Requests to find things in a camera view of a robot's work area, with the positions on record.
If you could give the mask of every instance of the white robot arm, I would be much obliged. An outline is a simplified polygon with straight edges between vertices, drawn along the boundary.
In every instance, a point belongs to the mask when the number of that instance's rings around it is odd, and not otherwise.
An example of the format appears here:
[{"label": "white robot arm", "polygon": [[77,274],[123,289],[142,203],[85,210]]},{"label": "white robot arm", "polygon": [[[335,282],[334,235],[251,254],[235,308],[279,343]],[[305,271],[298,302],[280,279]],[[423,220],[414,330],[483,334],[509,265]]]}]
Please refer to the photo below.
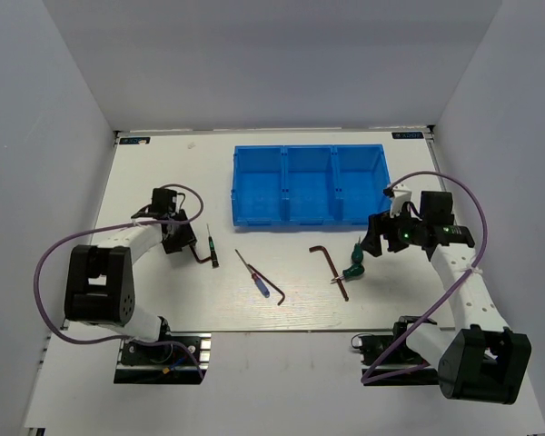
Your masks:
[{"label": "white robot arm", "polygon": [[[155,245],[166,253],[179,252],[196,243],[183,209],[176,209],[177,192],[154,189],[152,203],[132,218],[135,226],[123,229],[97,245],[77,245],[69,262],[64,314],[70,321],[101,325],[125,336],[156,342],[169,328],[160,316],[135,302],[134,264]],[[174,220],[173,225],[138,226],[145,218]]]},{"label": "white robot arm", "polygon": [[[388,241],[389,252],[418,245],[446,290],[465,271],[472,270],[448,300],[456,331],[443,332],[435,323],[424,322],[407,336],[403,346],[437,369],[447,398],[512,404],[529,362],[530,342],[525,334],[511,331],[493,303],[481,271],[471,267],[476,257],[474,241],[468,228],[454,225],[451,193],[422,192],[418,212],[407,186],[397,185],[384,192],[392,198],[391,209],[370,216],[368,234],[362,241],[364,251],[375,257],[382,255],[381,236]],[[401,317],[391,342],[416,320],[418,317]]]}]

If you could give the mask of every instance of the green screwdriver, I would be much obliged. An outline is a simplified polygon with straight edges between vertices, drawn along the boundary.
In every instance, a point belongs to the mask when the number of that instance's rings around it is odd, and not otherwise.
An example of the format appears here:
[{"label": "green screwdriver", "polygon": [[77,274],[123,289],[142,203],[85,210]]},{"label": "green screwdriver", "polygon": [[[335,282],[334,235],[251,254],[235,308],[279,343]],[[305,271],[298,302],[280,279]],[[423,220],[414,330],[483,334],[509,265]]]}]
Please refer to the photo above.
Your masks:
[{"label": "green screwdriver", "polygon": [[212,267],[218,268],[218,256],[216,255],[216,249],[214,248],[214,241],[210,235],[210,226],[206,224],[206,228],[208,229],[208,245],[210,246],[210,259],[212,259]]},{"label": "green screwdriver", "polygon": [[365,268],[363,268],[363,265],[360,263],[355,263],[352,266],[350,266],[348,269],[343,270],[343,275],[340,275],[339,277],[335,277],[331,280],[331,283],[335,283],[338,280],[349,280],[353,277],[359,277],[365,273]]},{"label": "green screwdriver", "polygon": [[361,236],[360,236],[360,239],[357,241],[357,243],[353,246],[352,262],[353,263],[363,262],[363,249],[362,249],[362,238],[361,238]]}]

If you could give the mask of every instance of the bin compartment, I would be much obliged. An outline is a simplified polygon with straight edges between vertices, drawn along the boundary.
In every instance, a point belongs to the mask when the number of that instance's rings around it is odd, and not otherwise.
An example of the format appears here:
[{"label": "bin compartment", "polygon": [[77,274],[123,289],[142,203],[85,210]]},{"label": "bin compartment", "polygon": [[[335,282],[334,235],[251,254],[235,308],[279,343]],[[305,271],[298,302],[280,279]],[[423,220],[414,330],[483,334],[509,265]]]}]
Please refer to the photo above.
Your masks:
[{"label": "bin compartment", "polygon": [[324,224],[335,220],[337,189],[330,146],[286,147],[289,221]]},{"label": "bin compartment", "polygon": [[232,190],[234,225],[271,225],[282,216],[282,147],[236,147]]},{"label": "bin compartment", "polygon": [[381,145],[341,145],[337,150],[343,220],[367,224],[372,213],[386,211],[390,200],[383,194],[390,182]]}]

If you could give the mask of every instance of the green handle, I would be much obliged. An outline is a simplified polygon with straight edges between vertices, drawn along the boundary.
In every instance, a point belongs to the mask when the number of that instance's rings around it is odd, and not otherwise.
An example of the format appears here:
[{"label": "green handle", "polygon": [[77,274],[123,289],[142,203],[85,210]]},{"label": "green handle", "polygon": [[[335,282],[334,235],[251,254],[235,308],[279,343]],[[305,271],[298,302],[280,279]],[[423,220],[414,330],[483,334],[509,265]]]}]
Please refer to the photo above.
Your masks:
[{"label": "green handle", "polygon": [[352,262],[361,263],[363,261],[363,250],[359,243],[356,243],[353,247]]},{"label": "green handle", "polygon": [[214,248],[212,236],[208,237],[208,245],[210,245],[210,259],[212,259],[212,267],[218,268],[220,264],[218,263],[218,256],[216,255],[216,249]]},{"label": "green handle", "polygon": [[363,265],[356,263],[350,266],[348,269],[343,270],[343,277],[347,280],[351,279],[352,277],[358,277],[363,273],[365,273],[365,268],[363,268]]}]

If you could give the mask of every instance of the white wall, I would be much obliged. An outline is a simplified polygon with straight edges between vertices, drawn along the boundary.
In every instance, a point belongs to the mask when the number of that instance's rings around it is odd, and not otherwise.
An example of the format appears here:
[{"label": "white wall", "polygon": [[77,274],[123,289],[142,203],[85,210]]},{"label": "white wall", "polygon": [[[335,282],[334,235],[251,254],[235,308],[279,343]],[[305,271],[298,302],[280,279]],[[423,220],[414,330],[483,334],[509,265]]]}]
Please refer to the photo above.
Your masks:
[{"label": "white wall", "polygon": [[[112,158],[112,131],[43,3],[0,0],[0,435],[18,434],[45,343],[35,263],[93,225]],[[55,257],[43,280],[59,322],[67,262]]]},{"label": "white wall", "polygon": [[435,124],[500,0],[45,0],[115,130]]},{"label": "white wall", "polygon": [[545,1],[504,2],[436,134],[442,167],[488,216],[485,276],[507,321],[530,336],[545,419]]}]

